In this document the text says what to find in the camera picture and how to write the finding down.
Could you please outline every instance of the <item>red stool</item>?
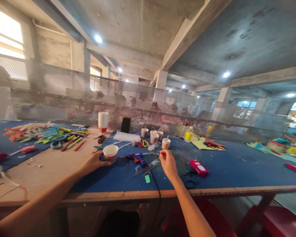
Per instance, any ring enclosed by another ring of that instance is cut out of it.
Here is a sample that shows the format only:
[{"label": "red stool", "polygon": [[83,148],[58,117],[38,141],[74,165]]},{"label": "red stool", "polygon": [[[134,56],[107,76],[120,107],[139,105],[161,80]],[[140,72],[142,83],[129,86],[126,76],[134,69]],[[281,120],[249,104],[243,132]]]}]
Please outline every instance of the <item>red stool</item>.
[{"label": "red stool", "polygon": [[[245,222],[256,208],[257,206],[251,207],[241,223]],[[296,237],[296,215],[285,207],[268,206],[259,222],[263,226],[260,236]]]},{"label": "red stool", "polygon": [[[225,217],[210,201],[200,197],[193,197],[193,200],[217,237],[237,237]],[[173,212],[168,213],[166,219],[161,224],[161,229],[165,233],[169,231],[169,236],[189,236],[180,206]]]}]

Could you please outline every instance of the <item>perforated metal mesh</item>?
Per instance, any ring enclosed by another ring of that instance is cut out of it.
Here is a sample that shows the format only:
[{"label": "perforated metal mesh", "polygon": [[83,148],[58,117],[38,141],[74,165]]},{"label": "perforated metal mesh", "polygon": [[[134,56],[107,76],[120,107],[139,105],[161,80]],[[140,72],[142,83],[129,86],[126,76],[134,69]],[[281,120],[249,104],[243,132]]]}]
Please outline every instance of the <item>perforated metal mesh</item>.
[{"label": "perforated metal mesh", "polygon": [[12,89],[19,119],[97,126],[98,112],[107,111],[110,129],[120,129],[128,117],[131,132],[153,126],[179,134],[188,122],[195,133],[241,142],[267,141],[287,128],[285,116],[1,54],[0,86]]}]

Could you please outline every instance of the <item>paper cup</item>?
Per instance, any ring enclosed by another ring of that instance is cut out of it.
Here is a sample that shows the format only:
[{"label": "paper cup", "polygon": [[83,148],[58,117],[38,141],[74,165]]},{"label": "paper cup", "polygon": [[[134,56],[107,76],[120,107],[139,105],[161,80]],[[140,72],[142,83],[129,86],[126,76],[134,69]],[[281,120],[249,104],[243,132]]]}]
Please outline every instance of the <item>paper cup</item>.
[{"label": "paper cup", "polygon": [[156,141],[158,141],[159,138],[159,134],[157,132],[154,132],[152,134],[150,134],[150,143],[153,144]]},{"label": "paper cup", "polygon": [[161,145],[162,149],[167,150],[169,148],[169,146],[170,146],[170,142],[171,142],[170,139],[163,138],[162,139],[162,145]]},{"label": "paper cup", "polygon": [[100,133],[106,133],[108,128],[109,113],[99,112],[99,131]]},{"label": "paper cup", "polygon": [[163,131],[158,130],[158,135],[159,135],[158,140],[161,140],[163,136]]},{"label": "paper cup", "polygon": [[147,137],[148,136],[149,129],[145,126],[141,129],[141,137]]},{"label": "paper cup", "polygon": [[118,152],[118,146],[108,145],[104,147],[103,149],[104,160],[110,161],[113,164],[116,161],[117,152]]}]

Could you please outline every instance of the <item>white pipe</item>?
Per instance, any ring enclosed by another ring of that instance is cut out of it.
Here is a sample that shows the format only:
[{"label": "white pipe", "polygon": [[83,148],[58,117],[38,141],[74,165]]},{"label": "white pipe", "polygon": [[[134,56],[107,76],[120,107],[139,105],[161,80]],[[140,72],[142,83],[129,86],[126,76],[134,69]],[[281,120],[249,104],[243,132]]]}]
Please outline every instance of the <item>white pipe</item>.
[{"label": "white pipe", "polygon": [[[59,34],[59,35],[63,35],[63,36],[67,36],[65,35],[64,33],[61,33],[59,31],[55,31],[55,30],[52,30],[52,29],[49,29],[47,27],[44,27],[44,26],[41,26],[41,25],[38,25],[36,22],[35,22],[35,19],[32,18],[32,22],[33,24],[38,27],[38,28],[41,28],[41,29],[44,29],[44,30],[48,30],[50,32],[54,32],[56,34]],[[71,63],[71,70],[73,70],[73,66],[72,66],[72,40],[70,39],[70,63]]]}]

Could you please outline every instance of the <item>hand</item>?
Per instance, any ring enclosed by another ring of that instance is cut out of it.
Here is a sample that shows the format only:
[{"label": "hand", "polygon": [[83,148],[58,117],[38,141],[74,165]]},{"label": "hand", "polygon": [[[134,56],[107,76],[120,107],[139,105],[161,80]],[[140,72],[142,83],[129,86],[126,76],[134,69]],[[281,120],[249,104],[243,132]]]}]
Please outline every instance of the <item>hand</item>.
[{"label": "hand", "polygon": [[77,169],[77,172],[81,177],[86,176],[92,171],[102,167],[110,166],[112,163],[110,161],[100,161],[99,156],[103,154],[103,151],[98,151],[92,153]]},{"label": "hand", "polygon": [[169,150],[160,151],[160,161],[170,182],[179,177],[177,167],[175,165],[175,159]]}]

